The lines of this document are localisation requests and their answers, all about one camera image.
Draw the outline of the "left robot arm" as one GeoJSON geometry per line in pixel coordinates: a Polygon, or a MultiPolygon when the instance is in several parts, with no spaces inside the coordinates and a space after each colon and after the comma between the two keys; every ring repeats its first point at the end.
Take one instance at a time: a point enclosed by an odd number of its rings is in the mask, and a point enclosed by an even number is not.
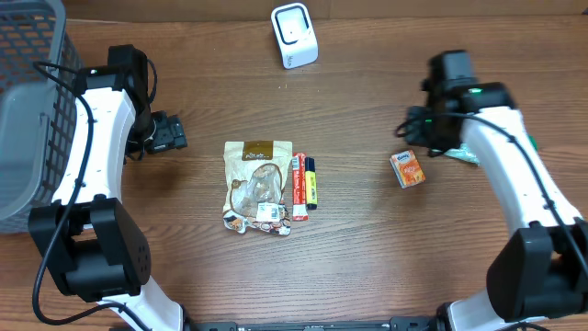
{"type": "Polygon", "coordinates": [[[191,330],[186,308],[151,275],[148,241],[121,202],[122,170],[187,147],[178,117],[152,112],[153,61],[131,44],[112,46],[107,64],[59,81],[75,98],[73,144],[51,204],[33,209],[28,230],[42,260],[32,309],[46,325],[112,310],[133,330],[191,330]]]}

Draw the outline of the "orange tissue pack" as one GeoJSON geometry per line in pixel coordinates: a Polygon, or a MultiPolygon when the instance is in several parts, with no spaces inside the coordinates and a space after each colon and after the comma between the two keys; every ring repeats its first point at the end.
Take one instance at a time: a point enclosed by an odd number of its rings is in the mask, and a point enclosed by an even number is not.
{"type": "Polygon", "coordinates": [[[390,157],[391,168],[402,188],[408,188],[425,181],[425,175],[413,150],[393,154],[390,157]]]}

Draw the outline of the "red snack stick packet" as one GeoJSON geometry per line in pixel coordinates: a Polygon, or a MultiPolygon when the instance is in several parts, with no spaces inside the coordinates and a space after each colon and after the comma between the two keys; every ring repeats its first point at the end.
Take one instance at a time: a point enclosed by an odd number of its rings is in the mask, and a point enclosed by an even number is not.
{"type": "Polygon", "coordinates": [[[293,213],[292,219],[296,222],[308,221],[309,215],[306,205],[306,182],[305,182],[305,153],[295,153],[292,158],[292,197],[293,213]]]}

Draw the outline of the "teal tissue pack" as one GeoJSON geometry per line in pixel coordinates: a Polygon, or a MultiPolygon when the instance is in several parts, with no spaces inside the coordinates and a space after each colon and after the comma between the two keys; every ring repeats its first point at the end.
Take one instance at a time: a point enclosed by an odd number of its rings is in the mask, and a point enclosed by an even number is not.
{"type": "Polygon", "coordinates": [[[462,143],[459,148],[452,148],[444,152],[444,156],[448,156],[459,161],[463,161],[466,163],[474,164],[478,166],[480,164],[480,160],[478,157],[469,149],[469,147],[462,143]]]}

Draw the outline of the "brown snack pouch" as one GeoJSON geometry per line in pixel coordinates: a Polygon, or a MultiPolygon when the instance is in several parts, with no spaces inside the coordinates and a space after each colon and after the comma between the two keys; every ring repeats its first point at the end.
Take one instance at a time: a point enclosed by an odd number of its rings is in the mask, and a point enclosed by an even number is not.
{"type": "Polygon", "coordinates": [[[226,228],[239,234],[249,228],[267,234],[290,234],[284,192],[292,147],[287,141],[225,143],[227,194],[222,220],[226,228]]]}

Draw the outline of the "instant noodle cup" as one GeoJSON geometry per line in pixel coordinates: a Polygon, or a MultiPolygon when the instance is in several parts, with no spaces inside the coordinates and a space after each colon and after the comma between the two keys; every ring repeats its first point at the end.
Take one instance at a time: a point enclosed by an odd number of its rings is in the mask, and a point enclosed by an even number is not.
{"type": "Polygon", "coordinates": [[[532,146],[534,147],[534,150],[538,151],[537,142],[536,142],[535,138],[532,135],[528,135],[528,139],[529,139],[530,143],[532,144],[532,146]]]}

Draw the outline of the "yellow highlighter marker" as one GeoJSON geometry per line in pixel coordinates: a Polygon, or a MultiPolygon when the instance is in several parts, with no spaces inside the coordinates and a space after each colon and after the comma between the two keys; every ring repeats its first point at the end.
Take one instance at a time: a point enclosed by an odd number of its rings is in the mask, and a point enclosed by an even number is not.
{"type": "Polygon", "coordinates": [[[315,161],[311,157],[305,159],[305,193],[308,210],[318,208],[317,183],[315,161]]]}

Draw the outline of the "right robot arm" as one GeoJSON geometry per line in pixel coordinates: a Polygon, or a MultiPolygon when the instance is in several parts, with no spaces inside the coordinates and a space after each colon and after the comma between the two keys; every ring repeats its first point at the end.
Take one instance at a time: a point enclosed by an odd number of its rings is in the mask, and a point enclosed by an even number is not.
{"type": "Polygon", "coordinates": [[[516,330],[587,311],[587,221],[561,193],[527,135],[507,87],[481,83],[469,54],[428,62],[427,94],[396,136],[431,157],[466,144],[503,209],[509,240],[483,291],[441,305],[430,330],[516,330]]]}

